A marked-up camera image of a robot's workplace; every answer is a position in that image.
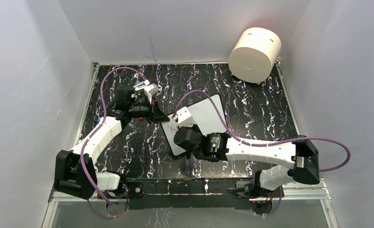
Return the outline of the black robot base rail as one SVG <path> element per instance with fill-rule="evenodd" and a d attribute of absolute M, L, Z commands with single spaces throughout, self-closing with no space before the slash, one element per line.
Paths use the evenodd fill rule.
<path fill-rule="evenodd" d="M 251 178 L 126 179 L 131 209 L 255 208 L 277 195 L 255 187 Z"/>

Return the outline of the black framed whiteboard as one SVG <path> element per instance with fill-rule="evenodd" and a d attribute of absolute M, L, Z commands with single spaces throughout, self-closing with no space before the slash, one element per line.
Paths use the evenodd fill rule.
<path fill-rule="evenodd" d="M 192 114 L 203 135 L 210 133 L 225 133 L 227 131 L 209 99 L 206 98 L 191 104 L 187 109 Z M 160 125 L 169 144 L 169 154 L 171 156 L 179 156 L 184 153 L 185 150 L 175 145 L 173 142 L 174 135 L 177 131 L 177 123 L 170 119 L 170 121 L 161 123 Z"/>

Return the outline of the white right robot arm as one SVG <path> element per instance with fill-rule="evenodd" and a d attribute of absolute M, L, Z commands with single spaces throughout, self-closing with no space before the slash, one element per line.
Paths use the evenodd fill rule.
<path fill-rule="evenodd" d="M 253 191 L 260 197 L 290 182 L 307 185 L 320 182 L 318 150 L 306 138 L 288 143 L 266 142 L 264 146 L 260 146 L 245 144 L 244 139 L 233 140 L 228 133 L 202 135 L 192 128 L 181 127 L 175 133 L 173 141 L 198 160 L 245 160 L 274 164 L 274 167 L 255 174 Z"/>

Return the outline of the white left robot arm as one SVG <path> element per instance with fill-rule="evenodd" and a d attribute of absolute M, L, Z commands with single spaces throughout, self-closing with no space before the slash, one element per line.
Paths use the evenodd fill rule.
<path fill-rule="evenodd" d="M 121 198 L 127 184 L 115 172 L 97 172 L 95 163 L 107 145 L 119 135 L 132 119 L 145 119 L 149 124 L 168 122 L 160 110 L 156 84 L 120 87 L 116 99 L 106 107 L 95 128 L 84 139 L 56 156 L 54 189 L 81 199 L 90 199 L 97 192 L 106 202 L 104 191 Z"/>

